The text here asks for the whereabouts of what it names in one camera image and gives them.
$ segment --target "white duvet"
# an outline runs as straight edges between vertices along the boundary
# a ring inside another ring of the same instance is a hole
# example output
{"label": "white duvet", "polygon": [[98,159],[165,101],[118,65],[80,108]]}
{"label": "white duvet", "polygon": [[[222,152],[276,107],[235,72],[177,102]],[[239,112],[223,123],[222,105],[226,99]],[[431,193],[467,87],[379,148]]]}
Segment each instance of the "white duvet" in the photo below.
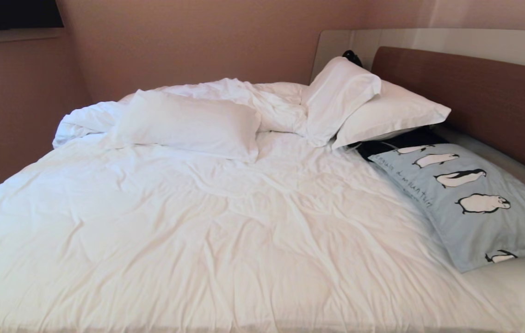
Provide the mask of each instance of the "white duvet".
{"label": "white duvet", "polygon": [[[275,82],[250,84],[237,79],[223,79],[201,84],[163,86],[153,89],[197,99],[229,100],[257,110],[261,116],[258,131],[283,131],[305,135],[306,111],[301,102],[301,84]],[[120,119],[124,106],[134,93],[118,102],[100,102],[66,115],[57,129],[53,147],[88,134],[105,133]]]}
{"label": "white duvet", "polygon": [[525,332],[525,259],[459,274],[356,152],[66,142],[0,185],[0,331]]}

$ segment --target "pillow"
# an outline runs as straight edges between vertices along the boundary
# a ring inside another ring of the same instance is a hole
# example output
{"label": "pillow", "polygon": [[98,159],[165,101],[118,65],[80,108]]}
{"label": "pillow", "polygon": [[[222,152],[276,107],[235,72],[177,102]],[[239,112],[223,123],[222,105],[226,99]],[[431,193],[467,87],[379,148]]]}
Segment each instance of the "pillow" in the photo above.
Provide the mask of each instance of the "pillow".
{"label": "pillow", "polygon": [[344,57],[332,59],[302,92],[307,108],[307,140],[321,147],[336,134],[355,110],[381,90],[378,76]]}
{"label": "pillow", "polygon": [[260,115],[245,105],[138,90],[104,143],[111,148],[157,143],[254,162],[258,126]]}
{"label": "pillow", "polygon": [[358,141],[387,139],[401,131],[441,123],[450,111],[446,106],[383,80],[380,95],[351,114],[338,132],[332,149]]}
{"label": "pillow", "polygon": [[493,164],[503,165],[505,171],[525,184],[525,165],[520,162],[510,158],[491,146],[485,145],[469,135],[450,129],[449,127],[436,126],[433,128],[433,131],[448,141],[482,156],[482,158]]}
{"label": "pillow", "polygon": [[396,150],[399,148],[415,147],[415,146],[429,146],[437,145],[439,143],[449,143],[446,139],[435,134],[428,126],[419,127],[418,129],[409,131],[402,135],[398,135],[391,139],[383,141],[365,141],[355,148],[365,160],[372,162],[369,159],[373,154],[380,154]]}
{"label": "pillow", "polygon": [[525,257],[525,185],[458,145],[370,157],[423,209],[455,267]]}
{"label": "pillow", "polygon": [[[307,116],[301,103],[303,85],[279,82],[250,84],[238,79],[222,79],[201,84],[163,86],[154,89],[195,99],[224,100],[247,105],[260,114],[258,132],[283,131],[305,136]],[[128,104],[134,94],[119,103]]]}

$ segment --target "wall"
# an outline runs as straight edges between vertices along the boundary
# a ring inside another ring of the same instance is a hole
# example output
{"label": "wall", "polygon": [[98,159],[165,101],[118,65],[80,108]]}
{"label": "wall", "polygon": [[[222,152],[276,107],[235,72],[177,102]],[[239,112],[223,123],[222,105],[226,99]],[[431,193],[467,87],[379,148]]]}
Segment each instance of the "wall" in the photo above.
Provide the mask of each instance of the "wall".
{"label": "wall", "polygon": [[525,0],[369,0],[359,29],[375,28],[525,30]]}
{"label": "wall", "polygon": [[311,80],[342,50],[353,50],[371,70],[379,47],[403,47],[525,65],[525,30],[404,28],[324,30],[316,49]]}
{"label": "wall", "polygon": [[236,77],[308,83],[322,30],[525,29],[525,0],[61,0],[94,101]]}
{"label": "wall", "polygon": [[49,152],[64,114],[87,104],[66,36],[0,43],[0,183]]}

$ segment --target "light blue pillow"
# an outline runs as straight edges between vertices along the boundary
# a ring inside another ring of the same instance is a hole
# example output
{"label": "light blue pillow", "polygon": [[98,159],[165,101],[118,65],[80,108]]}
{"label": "light blue pillow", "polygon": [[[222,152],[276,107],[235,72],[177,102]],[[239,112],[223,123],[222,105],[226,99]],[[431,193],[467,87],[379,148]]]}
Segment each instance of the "light blue pillow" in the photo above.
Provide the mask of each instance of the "light blue pillow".
{"label": "light blue pillow", "polygon": [[525,257],[525,185],[453,144],[369,157],[423,209],[461,272]]}

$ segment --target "headboard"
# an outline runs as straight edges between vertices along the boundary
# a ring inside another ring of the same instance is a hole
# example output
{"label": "headboard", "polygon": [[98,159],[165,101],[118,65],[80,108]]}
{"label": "headboard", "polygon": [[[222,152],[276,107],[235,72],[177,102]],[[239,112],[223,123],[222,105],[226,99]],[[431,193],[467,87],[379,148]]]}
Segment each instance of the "headboard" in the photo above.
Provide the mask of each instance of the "headboard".
{"label": "headboard", "polygon": [[446,124],[525,164],[525,66],[380,47],[372,72],[450,107]]}

